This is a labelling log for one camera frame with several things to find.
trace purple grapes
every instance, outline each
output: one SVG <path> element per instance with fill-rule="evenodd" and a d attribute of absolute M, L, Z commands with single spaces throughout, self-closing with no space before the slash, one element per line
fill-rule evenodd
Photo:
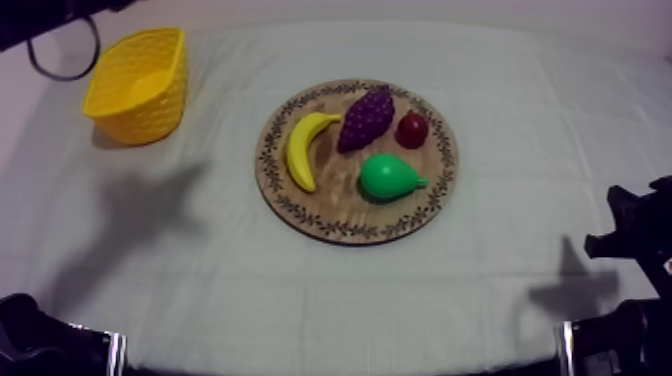
<path fill-rule="evenodd" d="M 394 102 L 387 85 L 372 88 L 345 114 L 338 138 L 339 153 L 358 150 L 387 132 L 394 119 Z"/>

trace plastic basket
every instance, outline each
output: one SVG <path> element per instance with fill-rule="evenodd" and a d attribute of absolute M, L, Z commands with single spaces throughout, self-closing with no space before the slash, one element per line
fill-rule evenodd
<path fill-rule="evenodd" d="M 159 140 L 180 123 L 187 76 L 182 30 L 133 34 L 117 42 L 98 62 L 82 112 L 121 143 Z"/>

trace green pear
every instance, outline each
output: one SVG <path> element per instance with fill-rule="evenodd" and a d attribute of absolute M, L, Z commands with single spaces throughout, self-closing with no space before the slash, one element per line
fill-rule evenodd
<path fill-rule="evenodd" d="M 362 188 L 370 196 L 388 200 L 413 192 L 418 186 L 429 184 L 418 173 L 393 154 L 374 154 L 362 165 L 359 175 Z"/>

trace white tablecloth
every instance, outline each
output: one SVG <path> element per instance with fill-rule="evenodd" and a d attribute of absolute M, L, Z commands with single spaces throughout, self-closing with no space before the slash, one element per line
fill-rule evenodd
<path fill-rule="evenodd" d="M 440 23 L 315 22 L 188 34 L 180 128 L 116 148 L 54 83 L 0 180 L 0 293 L 126 333 L 135 364 L 237 375 L 392 375 L 551 354 L 552 325 L 654 295 L 588 261 L 606 190 L 672 173 L 662 60 Z M 270 114 L 341 78 L 402 85 L 457 137 L 448 205 L 364 249 L 280 221 L 253 172 Z"/>

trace plastic banana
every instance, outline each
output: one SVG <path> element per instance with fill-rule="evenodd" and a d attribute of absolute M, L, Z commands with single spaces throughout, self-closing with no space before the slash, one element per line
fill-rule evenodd
<path fill-rule="evenodd" d="M 287 166 L 294 182 L 307 192 L 315 191 L 315 180 L 308 163 L 308 147 L 313 138 L 334 121 L 343 116 L 312 112 L 299 120 L 289 136 Z"/>

